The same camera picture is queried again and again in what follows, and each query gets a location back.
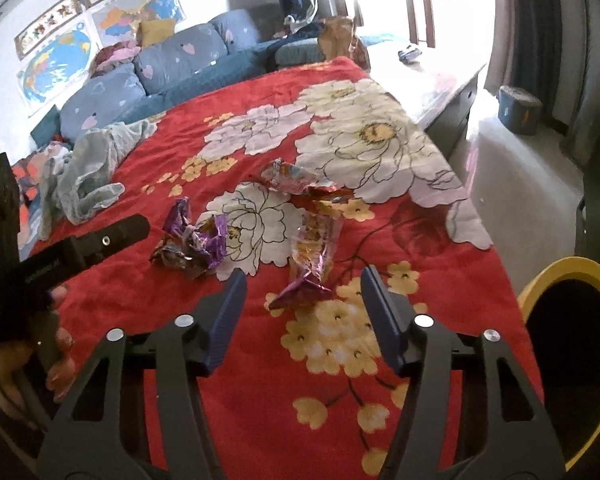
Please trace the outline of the purple wrapper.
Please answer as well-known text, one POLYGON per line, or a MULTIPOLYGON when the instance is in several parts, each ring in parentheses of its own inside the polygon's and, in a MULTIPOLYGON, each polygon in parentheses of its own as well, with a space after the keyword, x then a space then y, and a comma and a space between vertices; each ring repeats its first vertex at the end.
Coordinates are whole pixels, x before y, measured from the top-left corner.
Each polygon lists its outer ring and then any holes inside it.
POLYGON ((212 214, 192 223, 189 213, 188 198, 178 198, 163 222, 163 237, 149 261, 182 271, 188 278, 199 278, 226 257, 228 223, 225 214, 212 214))

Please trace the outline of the clear orange candy wrapper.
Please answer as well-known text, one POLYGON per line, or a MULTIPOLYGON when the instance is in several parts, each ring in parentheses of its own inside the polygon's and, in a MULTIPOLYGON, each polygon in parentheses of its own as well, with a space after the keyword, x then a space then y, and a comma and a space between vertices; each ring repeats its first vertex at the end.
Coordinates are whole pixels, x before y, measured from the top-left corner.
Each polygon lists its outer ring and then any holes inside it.
POLYGON ((288 285, 268 304, 271 311, 309 308, 327 298, 341 222, 328 214, 306 211, 291 237, 288 285))

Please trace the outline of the yellow rimmed black trash bin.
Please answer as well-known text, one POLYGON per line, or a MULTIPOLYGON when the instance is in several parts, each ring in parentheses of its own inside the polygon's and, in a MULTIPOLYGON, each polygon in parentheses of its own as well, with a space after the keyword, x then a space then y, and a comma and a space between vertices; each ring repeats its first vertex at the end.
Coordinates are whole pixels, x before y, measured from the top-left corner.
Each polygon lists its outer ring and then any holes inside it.
POLYGON ((518 296, 566 462, 567 479, 600 479, 600 264, 566 257, 518 296))

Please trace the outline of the crumpled light green cloth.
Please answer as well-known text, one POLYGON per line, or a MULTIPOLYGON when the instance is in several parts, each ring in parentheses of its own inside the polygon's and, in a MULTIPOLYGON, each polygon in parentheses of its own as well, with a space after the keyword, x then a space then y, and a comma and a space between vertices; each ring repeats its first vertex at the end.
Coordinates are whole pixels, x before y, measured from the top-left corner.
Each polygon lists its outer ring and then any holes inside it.
POLYGON ((122 162, 158 129, 148 119, 115 122, 82 134, 65 155, 49 159, 40 182, 41 223, 38 238, 49 240, 61 219, 78 226, 113 205, 125 191, 114 180, 122 162))

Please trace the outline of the world map poster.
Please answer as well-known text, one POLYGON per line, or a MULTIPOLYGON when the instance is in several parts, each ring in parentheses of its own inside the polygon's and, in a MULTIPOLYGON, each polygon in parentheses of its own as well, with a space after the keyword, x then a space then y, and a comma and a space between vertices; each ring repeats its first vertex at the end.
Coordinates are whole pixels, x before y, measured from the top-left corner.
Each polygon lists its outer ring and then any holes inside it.
POLYGON ((70 30, 57 36, 19 74, 24 98, 44 103, 57 87, 87 70, 91 52, 91 39, 82 30, 70 30))

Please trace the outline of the pink clothes pile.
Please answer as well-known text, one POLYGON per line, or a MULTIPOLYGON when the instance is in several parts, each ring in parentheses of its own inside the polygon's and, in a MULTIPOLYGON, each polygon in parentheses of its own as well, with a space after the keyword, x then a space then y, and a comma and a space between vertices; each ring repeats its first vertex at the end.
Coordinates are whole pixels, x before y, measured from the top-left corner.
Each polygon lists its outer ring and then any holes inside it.
POLYGON ((108 74, 124 63, 131 63, 140 53, 140 46, 135 40, 120 41, 112 46, 104 47, 94 57, 90 67, 90 76, 97 77, 108 74))

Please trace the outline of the china map poster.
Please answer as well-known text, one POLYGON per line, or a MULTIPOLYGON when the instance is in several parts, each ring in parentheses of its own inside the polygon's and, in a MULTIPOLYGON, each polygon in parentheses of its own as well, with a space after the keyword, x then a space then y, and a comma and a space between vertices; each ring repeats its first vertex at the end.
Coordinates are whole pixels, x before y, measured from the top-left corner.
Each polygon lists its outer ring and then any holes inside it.
POLYGON ((172 18, 184 20, 180 0, 107 0, 92 12, 100 42, 104 47, 136 38, 140 23, 172 18))

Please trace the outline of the yellow cushion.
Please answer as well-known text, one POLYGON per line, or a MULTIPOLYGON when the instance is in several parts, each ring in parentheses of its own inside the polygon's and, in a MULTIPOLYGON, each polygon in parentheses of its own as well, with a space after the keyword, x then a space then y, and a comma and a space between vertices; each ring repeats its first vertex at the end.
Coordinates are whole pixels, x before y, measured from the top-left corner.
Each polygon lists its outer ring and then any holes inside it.
POLYGON ((174 35, 176 21, 174 18, 160 18, 140 23, 138 41, 143 49, 158 44, 174 35))

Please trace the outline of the red floral blanket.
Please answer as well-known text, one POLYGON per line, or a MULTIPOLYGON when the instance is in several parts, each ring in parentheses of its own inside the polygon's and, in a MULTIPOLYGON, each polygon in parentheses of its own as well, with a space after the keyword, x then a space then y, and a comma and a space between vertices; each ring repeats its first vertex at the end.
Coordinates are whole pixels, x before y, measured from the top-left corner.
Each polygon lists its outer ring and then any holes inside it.
POLYGON ((146 240, 69 284, 61 323, 83 364, 107 330, 149 332, 234 271, 247 297, 200 384, 231 479, 373 479, 408 390, 361 295, 390 292, 450 330, 499 330, 540 378, 512 284, 462 182, 391 96, 345 58, 280 70, 154 118, 120 198, 52 240, 130 214, 146 240))

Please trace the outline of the blue storage box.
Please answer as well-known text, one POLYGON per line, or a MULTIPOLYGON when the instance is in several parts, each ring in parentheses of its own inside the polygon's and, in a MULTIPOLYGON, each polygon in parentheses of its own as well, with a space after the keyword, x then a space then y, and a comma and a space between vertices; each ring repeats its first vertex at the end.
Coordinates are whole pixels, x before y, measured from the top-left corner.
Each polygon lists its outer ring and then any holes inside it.
POLYGON ((518 136, 533 136, 542 114, 543 103, 527 90, 501 86, 498 89, 498 119, 518 136))

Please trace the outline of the blue heart pattern sofa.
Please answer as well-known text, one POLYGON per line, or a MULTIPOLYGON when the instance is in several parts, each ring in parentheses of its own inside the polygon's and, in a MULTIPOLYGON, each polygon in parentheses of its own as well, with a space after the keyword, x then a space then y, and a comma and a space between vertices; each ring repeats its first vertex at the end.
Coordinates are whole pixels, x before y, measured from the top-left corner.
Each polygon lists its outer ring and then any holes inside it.
POLYGON ((30 139, 36 148, 59 139, 73 144, 88 129, 137 122, 231 84, 323 59, 319 53, 294 53, 305 42, 317 45, 322 22, 295 32, 280 30, 281 24, 279 7, 265 4, 222 13, 147 48, 117 44, 111 53, 122 58, 108 58, 109 65, 89 76, 63 106, 54 105, 30 139))

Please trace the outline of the dark coffee table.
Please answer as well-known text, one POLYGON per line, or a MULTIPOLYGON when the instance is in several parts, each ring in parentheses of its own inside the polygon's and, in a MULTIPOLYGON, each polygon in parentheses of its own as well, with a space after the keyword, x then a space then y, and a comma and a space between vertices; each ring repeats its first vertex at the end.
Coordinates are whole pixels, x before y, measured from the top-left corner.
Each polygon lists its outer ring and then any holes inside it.
POLYGON ((370 46, 370 76, 401 104, 443 156, 450 157, 466 132, 484 59, 421 48, 414 61, 403 63, 399 48, 395 41, 370 46))

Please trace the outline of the small dark toy on table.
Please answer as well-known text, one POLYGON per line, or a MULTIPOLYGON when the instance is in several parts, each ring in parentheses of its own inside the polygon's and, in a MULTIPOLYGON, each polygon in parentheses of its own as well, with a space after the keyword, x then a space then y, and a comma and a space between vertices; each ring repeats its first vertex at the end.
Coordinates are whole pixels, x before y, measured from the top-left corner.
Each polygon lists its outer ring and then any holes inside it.
POLYGON ((398 59, 405 65, 415 63, 422 56, 422 50, 414 44, 409 44, 406 48, 398 51, 398 59))

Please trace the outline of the dark right curtain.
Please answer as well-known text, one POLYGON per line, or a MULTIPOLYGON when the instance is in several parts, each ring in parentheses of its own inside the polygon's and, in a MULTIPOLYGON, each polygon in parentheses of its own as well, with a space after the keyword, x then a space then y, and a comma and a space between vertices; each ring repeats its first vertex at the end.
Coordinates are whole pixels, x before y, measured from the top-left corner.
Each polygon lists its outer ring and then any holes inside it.
POLYGON ((529 91, 543 104, 541 122, 561 134, 568 122, 555 115, 562 65, 560 0, 494 0, 493 44, 484 88, 529 91))

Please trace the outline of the brown paper bag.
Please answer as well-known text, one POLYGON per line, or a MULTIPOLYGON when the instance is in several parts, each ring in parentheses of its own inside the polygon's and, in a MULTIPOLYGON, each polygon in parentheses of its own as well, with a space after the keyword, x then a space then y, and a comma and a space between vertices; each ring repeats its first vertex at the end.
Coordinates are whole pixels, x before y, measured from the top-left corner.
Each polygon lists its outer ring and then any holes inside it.
POLYGON ((317 37, 318 46, 326 61, 348 58, 370 71, 370 56, 364 42, 356 34, 355 22, 345 16, 330 16, 321 20, 323 29, 317 37))

